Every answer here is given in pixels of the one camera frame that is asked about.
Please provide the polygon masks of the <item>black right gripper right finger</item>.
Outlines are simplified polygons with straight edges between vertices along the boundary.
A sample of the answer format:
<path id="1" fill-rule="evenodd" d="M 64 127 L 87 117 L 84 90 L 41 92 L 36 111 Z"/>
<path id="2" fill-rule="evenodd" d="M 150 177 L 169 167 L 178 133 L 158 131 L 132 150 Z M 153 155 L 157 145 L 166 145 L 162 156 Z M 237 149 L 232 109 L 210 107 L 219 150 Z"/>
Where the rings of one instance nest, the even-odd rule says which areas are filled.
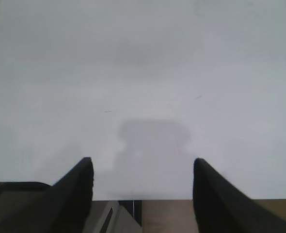
<path id="1" fill-rule="evenodd" d="M 244 195 L 205 159 L 193 164 L 193 208 L 201 233 L 286 233 L 286 221 Z"/>

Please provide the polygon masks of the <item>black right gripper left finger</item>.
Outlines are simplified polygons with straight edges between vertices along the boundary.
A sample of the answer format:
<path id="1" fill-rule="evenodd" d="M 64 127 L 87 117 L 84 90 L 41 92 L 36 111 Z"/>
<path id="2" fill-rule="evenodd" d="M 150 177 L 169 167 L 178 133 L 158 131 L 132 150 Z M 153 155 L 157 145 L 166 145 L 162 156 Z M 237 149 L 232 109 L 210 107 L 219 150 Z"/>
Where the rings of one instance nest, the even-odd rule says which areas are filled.
<path id="1" fill-rule="evenodd" d="M 2 223 L 4 233 L 80 233 L 93 197 L 91 158 L 82 158 L 43 196 Z"/>

